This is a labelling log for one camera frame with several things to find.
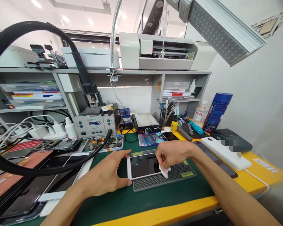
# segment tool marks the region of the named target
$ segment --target left hand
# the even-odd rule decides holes
[[[122,158],[129,158],[131,150],[113,151],[73,186],[83,192],[84,198],[100,196],[119,188],[130,186],[128,178],[119,178],[117,169]]]

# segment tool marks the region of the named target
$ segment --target yellow desk edge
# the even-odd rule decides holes
[[[174,134],[180,139],[185,140],[178,132],[174,132]],[[252,166],[248,168],[248,171],[253,173],[258,178],[265,181],[268,185],[272,186],[273,184],[279,183],[283,181],[283,171],[272,164],[268,163],[272,167],[276,168],[277,172],[270,172],[265,167],[261,166],[259,163],[255,162],[254,159],[261,159],[257,155],[246,152],[242,154],[247,160],[252,163]],[[266,190],[266,186],[249,175],[246,171],[236,171],[238,177],[234,180],[243,187],[248,193],[251,195],[258,194]],[[204,213],[206,211],[212,210],[218,206],[218,201],[215,196],[206,197],[202,199],[197,199],[185,203],[181,203],[174,206],[168,206],[153,210],[148,210],[145,212],[137,213],[131,216],[119,218],[112,221],[103,222],[97,225],[168,225],[172,224],[186,218],[198,215],[200,213]]]

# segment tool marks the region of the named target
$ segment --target green work mat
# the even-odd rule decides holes
[[[129,141],[132,141],[135,138],[136,134],[134,133],[129,133],[127,135]],[[142,152],[155,148],[157,148],[157,146],[141,148],[138,141],[134,143],[124,143],[124,150],[131,149],[132,152]],[[91,169],[108,154],[110,154],[110,152],[97,154],[93,160]],[[188,159],[187,161],[196,172],[196,177],[136,193],[133,192],[132,186],[129,186],[99,197],[90,197],[83,202],[71,225],[90,226],[151,209],[172,206],[213,196],[214,193],[210,185],[197,166],[192,160]],[[125,159],[121,161],[118,169],[119,177],[127,177],[126,163],[127,161]],[[38,218],[19,225],[40,225],[43,220],[44,218]]]

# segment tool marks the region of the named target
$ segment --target phone screen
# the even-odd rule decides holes
[[[80,160],[86,158],[87,156],[88,155],[71,156],[69,160],[66,162],[65,166],[71,165],[73,163],[77,163]],[[57,175],[56,178],[50,184],[50,186],[46,189],[45,193],[66,191],[74,183],[80,169],[81,166],[71,171]]]
[[[168,141],[171,141],[171,140],[179,140],[177,136],[174,135],[174,133],[172,132],[165,132],[165,133],[162,133],[162,135],[168,140]]]
[[[161,173],[155,153],[131,157],[130,161],[132,179]]]
[[[210,157],[221,169],[223,169],[231,178],[238,177],[238,174],[231,169],[227,164],[225,164],[220,158],[218,158],[213,152],[211,152],[209,149],[207,149],[206,146],[204,146],[199,141],[192,142],[193,144],[196,144],[204,153],[206,153],[207,156]]]
[[[42,168],[46,169],[49,167],[62,167],[68,159],[69,155],[51,158]],[[55,175],[36,177],[26,188],[21,189],[17,193],[17,197],[15,197],[16,200],[5,211],[1,218],[9,218],[27,214],[37,203],[38,198],[42,195],[54,177]]]

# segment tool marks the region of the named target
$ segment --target forearm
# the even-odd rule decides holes
[[[71,186],[41,226],[70,225],[84,199],[79,186]]]
[[[235,226],[280,225],[258,201],[200,149],[192,160],[209,182],[220,206]]]

